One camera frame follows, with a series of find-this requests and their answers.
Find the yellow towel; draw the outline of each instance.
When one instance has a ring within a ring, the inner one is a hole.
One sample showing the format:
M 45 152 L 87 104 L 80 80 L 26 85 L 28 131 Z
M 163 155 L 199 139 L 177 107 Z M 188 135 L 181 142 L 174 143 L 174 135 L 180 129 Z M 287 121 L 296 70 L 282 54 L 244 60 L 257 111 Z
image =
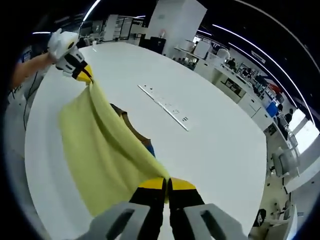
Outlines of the yellow towel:
M 59 114 L 65 159 L 93 217 L 169 173 L 110 106 L 95 81 Z

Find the red object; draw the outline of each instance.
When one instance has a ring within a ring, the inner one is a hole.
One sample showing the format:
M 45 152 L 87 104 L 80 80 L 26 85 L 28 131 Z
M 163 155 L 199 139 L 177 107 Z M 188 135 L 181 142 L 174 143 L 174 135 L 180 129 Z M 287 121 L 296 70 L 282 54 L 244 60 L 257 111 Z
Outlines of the red object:
M 281 94 L 283 92 L 277 85 L 269 83 L 269 87 L 275 91 L 276 94 Z

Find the office chair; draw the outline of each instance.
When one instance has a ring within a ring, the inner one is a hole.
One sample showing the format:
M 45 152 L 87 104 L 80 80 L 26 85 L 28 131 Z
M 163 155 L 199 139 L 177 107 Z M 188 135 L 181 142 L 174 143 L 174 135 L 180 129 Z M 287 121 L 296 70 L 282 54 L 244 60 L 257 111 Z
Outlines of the office chair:
M 270 170 L 275 170 L 275 174 L 279 178 L 288 175 L 300 165 L 295 148 L 283 150 L 279 147 L 275 153 L 272 153 L 271 159 L 274 166 Z

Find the white tabletop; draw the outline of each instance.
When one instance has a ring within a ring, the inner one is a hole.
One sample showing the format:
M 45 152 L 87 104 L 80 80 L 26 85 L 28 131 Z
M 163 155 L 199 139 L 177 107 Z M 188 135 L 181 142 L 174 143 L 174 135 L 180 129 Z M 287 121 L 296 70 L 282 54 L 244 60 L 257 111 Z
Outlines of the white tabletop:
M 127 43 L 82 48 L 94 78 L 110 103 L 128 112 L 130 122 L 151 139 L 155 155 L 171 176 L 193 183 L 205 203 L 237 219 L 247 235 L 263 195 L 266 138 L 228 96 L 197 73 L 155 52 Z M 184 130 L 137 85 L 153 86 L 192 120 Z M 64 159 L 57 116 L 84 83 L 54 66 L 35 96 L 25 139 L 30 193 L 54 240 L 73 239 L 89 228 L 90 216 Z M 174 239 L 169 208 L 159 239 Z

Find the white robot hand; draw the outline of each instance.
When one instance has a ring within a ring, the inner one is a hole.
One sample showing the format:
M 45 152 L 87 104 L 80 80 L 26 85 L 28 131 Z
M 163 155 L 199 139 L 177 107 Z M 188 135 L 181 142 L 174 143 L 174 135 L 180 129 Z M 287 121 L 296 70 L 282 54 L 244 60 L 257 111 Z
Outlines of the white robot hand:
M 49 54 L 58 62 L 76 46 L 79 35 L 75 32 L 64 31 L 59 28 L 48 42 Z

